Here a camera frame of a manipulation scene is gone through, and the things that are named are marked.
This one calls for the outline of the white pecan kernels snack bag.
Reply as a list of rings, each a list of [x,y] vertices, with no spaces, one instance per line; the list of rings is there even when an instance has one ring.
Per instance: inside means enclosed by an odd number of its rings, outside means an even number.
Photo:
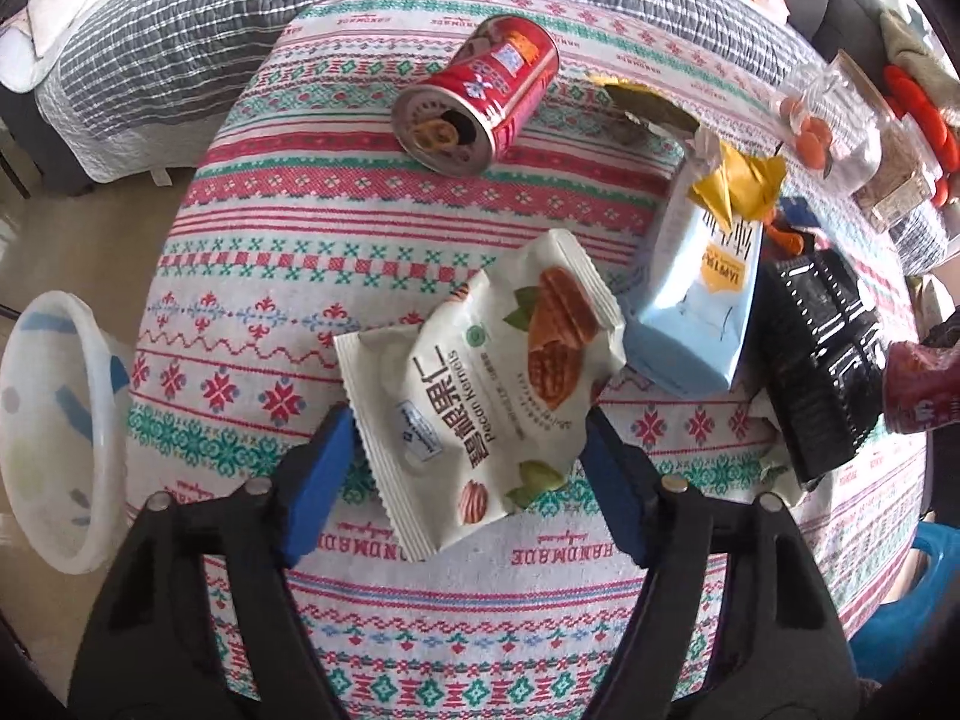
[[[420,327],[335,342],[377,492],[425,561],[568,481],[586,419],[625,367],[625,319],[573,232],[498,257]]]

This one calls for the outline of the yellow wrapper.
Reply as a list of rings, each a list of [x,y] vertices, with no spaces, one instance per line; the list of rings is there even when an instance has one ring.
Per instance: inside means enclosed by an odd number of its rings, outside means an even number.
[[[708,211],[722,232],[734,231],[737,221],[763,221],[775,208],[788,163],[775,156],[742,153],[726,140],[718,142],[718,157],[697,177],[686,198]]]

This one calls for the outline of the white plastic trash bin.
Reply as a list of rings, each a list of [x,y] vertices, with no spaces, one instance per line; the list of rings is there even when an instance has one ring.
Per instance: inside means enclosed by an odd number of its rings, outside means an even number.
[[[29,546],[56,571],[97,571],[125,527],[132,349],[75,294],[23,310],[2,356],[2,481]]]

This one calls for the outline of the blue plastic stool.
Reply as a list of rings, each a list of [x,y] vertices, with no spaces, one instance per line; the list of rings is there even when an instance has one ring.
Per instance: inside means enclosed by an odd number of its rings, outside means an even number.
[[[851,639],[859,678],[887,683],[958,606],[957,528],[921,522],[913,548],[928,558],[921,578],[900,600],[878,606]]]

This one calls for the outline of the light blue snack bag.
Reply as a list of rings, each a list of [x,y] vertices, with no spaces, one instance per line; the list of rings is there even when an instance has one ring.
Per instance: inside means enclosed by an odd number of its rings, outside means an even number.
[[[688,198],[693,182],[720,165],[721,140],[704,128],[615,288],[628,364],[679,397],[732,387],[754,300],[763,226],[736,218],[724,231]]]

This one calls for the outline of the black plastic tray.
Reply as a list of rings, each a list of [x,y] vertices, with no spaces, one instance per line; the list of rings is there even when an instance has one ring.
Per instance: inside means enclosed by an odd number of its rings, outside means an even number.
[[[812,488],[853,460],[882,415],[880,328],[843,255],[760,266],[748,344],[797,481]]]

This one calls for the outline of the red wrapper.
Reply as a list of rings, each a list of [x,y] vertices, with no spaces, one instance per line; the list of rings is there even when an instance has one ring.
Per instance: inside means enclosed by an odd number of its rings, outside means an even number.
[[[892,433],[925,433],[960,418],[958,346],[931,348],[897,341],[887,349],[885,426]]]

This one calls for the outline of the orange peel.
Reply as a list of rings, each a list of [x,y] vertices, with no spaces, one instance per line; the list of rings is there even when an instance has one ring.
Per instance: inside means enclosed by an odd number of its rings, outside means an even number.
[[[800,257],[805,252],[805,239],[800,232],[792,227],[781,227],[778,224],[779,216],[776,210],[766,213],[763,218],[763,232],[765,239],[779,252],[781,257],[792,259]]]

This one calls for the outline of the clear jar of nuts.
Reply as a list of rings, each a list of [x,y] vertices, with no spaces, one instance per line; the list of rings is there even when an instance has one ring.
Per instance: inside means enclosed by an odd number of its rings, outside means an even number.
[[[929,199],[940,177],[937,158],[908,115],[898,119],[880,89],[872,83],[875,105],[884,114],[882,163],[877,174],[853,199],[875,231],[887,232]]]

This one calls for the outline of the glass teapot with oranges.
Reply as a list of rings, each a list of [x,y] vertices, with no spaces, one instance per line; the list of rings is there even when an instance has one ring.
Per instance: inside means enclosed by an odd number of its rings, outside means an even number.
[[[877,174],[885,119],[872,93],[843,50],[823,67],[798,65],[779,85],[775,110],[791,132],[788,143],[827,192],[853,195]]]

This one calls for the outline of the grey striped quilt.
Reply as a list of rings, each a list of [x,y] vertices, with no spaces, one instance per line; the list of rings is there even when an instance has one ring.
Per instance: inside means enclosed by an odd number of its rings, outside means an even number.
[[[75,163],[68,190],[192,167],[288,23],[322,0],[110,0],[34,93]],[[638,16],[768,83],[811,43],[742,0],[560,0]]]

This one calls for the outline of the brown torn foil wrapper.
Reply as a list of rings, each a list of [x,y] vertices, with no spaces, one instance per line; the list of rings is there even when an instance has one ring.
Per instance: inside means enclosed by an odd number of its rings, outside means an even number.
[[[667,133],[674,140],[690,140],[700,128],[695,115],[649,86],[607,75],[589,75],[587,79],[601,88],[630,121],[649,130]]]

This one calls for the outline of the red orange cushion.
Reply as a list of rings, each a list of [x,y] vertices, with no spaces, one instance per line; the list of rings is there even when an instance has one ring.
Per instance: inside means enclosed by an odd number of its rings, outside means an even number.
[[[928,92],[903,68],[887,64],[882,70],[889,94],[887,103],[898,119],[908,115],[923,133],[924,140],[937,158],[940,177],[929,201],[940,210],[950,200],[950,181],[958,172],[958,137],[944,112],[934,104]]]

